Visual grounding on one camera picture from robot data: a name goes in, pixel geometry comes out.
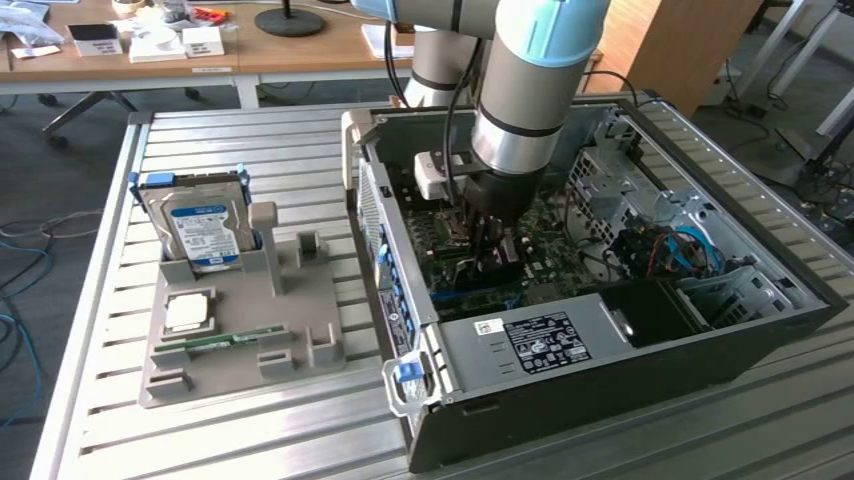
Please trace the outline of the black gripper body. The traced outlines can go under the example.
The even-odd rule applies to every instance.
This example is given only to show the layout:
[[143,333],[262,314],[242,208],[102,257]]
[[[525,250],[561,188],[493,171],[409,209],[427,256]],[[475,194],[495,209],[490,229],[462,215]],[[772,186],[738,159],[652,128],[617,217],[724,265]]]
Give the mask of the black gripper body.
[[526,174],[474,173],[463,190],[466,202],[482,216],[515,225],[531,208],[544,175],[544,169]]

